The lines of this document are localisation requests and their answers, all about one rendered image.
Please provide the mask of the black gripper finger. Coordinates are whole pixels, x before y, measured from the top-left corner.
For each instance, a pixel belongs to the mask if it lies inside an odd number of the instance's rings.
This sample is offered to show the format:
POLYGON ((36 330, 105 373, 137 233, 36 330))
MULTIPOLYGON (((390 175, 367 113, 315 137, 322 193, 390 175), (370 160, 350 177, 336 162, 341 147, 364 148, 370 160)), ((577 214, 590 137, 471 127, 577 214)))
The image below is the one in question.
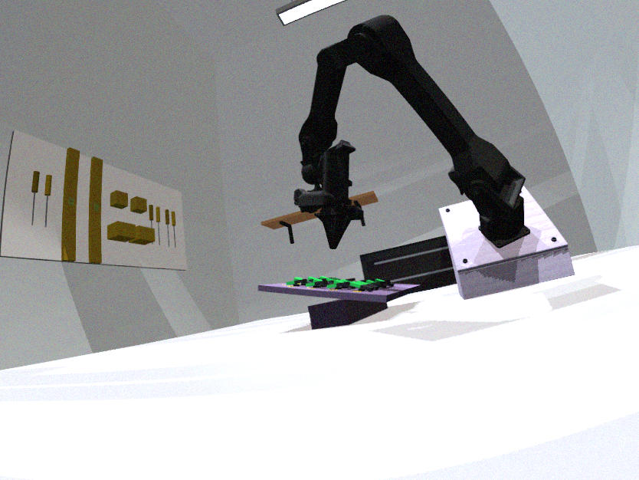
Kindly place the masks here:
POLYGON ((335 249, 346 214, 341 212, 314 213, 323 223, 330 249, 335 249))
MULTIPOLYGON (((344 234, 345 230, 347 229, 347 227, 348 227, 349 223, 351 222, 351 220, 353 220, 353 217, 352 217, 352 216, 349 216, 349 215, 346 215, 346 217, 345 217, 345 219, 344 219, 344 223, 343 223, 343 225, 342 225, 342 229, 341 229, 341 232, 340 232, 340 235, 339 235, 339 240, 338 240, 338 242, 337 242, 336 248, 337 248, 337 246, 338 246, 338 244, 339 244, 339 242, 340 242, 340 240, 341 240, 341 238, 342 238, 342 236, 343 236, 343 234, 344 234)), ((335 248, 335 249, 336 249, 336 248, 335 248)))

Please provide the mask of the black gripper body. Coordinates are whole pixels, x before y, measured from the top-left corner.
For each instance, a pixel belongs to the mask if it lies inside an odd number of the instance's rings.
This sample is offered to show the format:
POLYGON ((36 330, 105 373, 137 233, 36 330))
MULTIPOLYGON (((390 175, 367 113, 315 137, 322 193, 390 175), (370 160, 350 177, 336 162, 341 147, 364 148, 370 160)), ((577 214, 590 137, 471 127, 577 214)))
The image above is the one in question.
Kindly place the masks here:
POLYGON ((352 205, 349 199, 349 186, 352 181, 344 172, 331 171, 322 174, 318 179, 322 190, 303 192, 299 197, 298 207, 308 209, 310 206, 322 208, 320 213, 341 212, 353 217, 353 220, 363 220, 364 211, 357 205, 352 205))

